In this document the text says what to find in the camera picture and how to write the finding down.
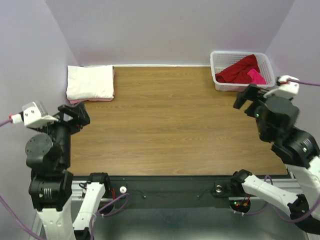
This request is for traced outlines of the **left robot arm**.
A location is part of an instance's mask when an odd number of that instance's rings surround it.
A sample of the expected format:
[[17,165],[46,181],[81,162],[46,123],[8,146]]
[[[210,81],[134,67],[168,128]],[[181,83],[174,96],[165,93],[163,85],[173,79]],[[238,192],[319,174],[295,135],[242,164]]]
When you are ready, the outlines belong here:
[[48,240],[92,240],[101,199],[111,193],[110,177],[103,172],[89,175],[82,205],[72,220],[71,136],[91,120],[82,102],[57,110],[49,115],[41,102],[22,108],[24,126],[38,133],[25,146],[26,165],[31,169],[28,192]]

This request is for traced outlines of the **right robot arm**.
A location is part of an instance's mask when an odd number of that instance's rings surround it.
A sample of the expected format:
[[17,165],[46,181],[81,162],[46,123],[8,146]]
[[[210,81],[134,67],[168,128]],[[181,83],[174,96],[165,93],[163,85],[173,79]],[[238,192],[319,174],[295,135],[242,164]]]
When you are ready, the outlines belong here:
[[320,148],[310,133],[295,127],[300,110],[292,99],[286,93],[250,84],[237,94],[233,107],[240,109],[251,101],[245,114],[255,119],[259,139],[271,144],[271,151],[293,174],[302,193],[285,191],[244,169],[234,173],[230,189],[235,195],[248,194],[266,201],[287,215],[286,222],[319,235]]

